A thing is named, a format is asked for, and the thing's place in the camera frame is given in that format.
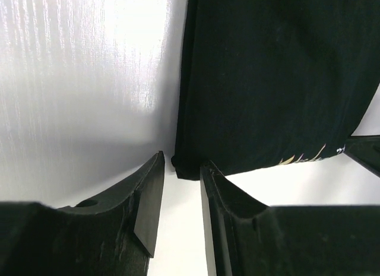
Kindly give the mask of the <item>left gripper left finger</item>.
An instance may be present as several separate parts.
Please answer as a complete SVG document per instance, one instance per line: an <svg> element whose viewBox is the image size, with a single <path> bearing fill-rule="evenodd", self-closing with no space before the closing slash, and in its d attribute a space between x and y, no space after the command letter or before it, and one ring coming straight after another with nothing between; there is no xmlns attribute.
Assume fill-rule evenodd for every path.
<svg viewBox="0 0 380 276"><path fill-rule="evenodd" d="M146 275L164 185L158 152L136 172L76 206L1 203L2 275Z"/></svg>

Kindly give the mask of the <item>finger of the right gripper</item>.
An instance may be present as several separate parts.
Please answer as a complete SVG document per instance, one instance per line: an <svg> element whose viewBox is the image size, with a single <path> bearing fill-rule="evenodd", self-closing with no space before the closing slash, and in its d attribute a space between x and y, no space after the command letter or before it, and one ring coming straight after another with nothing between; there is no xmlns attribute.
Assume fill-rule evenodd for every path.
<svg viewBox="0 0 380 276"><path fill-rule="evenodd" d="M345 155L380 177L380 136L351 136L346 141Z"/></svg>

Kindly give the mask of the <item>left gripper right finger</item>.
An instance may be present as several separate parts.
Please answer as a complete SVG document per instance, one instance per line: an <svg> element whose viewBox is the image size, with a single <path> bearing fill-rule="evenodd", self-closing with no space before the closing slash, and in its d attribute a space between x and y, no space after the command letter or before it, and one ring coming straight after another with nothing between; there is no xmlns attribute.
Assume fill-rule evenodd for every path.
<svg viewBox="0 0 380 276"><path fill-rule="evenodd" d="M209 275L378 275L377 205L268 206L200 170Z"/></svg>

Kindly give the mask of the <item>black t-shirt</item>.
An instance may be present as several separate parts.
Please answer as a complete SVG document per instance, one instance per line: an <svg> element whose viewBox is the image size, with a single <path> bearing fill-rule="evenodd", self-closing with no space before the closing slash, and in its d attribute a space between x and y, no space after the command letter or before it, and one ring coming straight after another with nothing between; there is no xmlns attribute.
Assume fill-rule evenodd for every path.
<svg viewBox="0 0 380 276"><path fill-rule="evenodd" d="M188 0L180 83L180 179L337 156L379 85L379 0Z"/></svg>

